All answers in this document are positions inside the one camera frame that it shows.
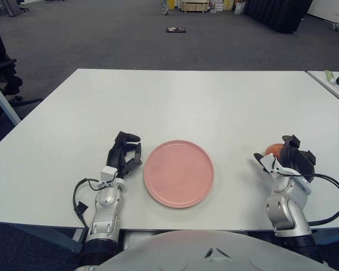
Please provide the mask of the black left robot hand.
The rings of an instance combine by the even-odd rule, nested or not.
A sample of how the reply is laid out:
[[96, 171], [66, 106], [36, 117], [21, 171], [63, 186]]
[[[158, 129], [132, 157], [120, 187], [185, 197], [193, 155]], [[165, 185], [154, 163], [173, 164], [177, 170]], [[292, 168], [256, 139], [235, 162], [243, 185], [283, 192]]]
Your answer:
[[137, 135], [119, 132], [115, 143], [108, 153], [106, 165], [117, 169], [117, 178], [127, 174], [142, 165], [141, 138]]

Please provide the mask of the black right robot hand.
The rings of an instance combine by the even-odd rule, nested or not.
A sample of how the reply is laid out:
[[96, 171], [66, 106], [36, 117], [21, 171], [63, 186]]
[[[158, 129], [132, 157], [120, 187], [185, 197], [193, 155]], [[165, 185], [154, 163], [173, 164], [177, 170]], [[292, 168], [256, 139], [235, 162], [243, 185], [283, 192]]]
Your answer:
[[275, 166], [275, 162], [279, 162], [283, 168], [290, 168], [297, 172], [298, 175], [304, 176], [304, 178], [310, 183], [314, 179], [316, 164], [316, 157], [311, 151], [300, 150], [300, 140], [295, 135], [282, 136], [284, 143], [276, 143], [266, 148], [265, 154], [272, 154], [273, 162], [271, 170], [268, 171], [264, 164], [260, 161], [264, 155], [255, 153], [255, 159], [262, 165], [263, 170], [267, 173], [273, 173], [275, 169], [279, 170], [278, 166]]

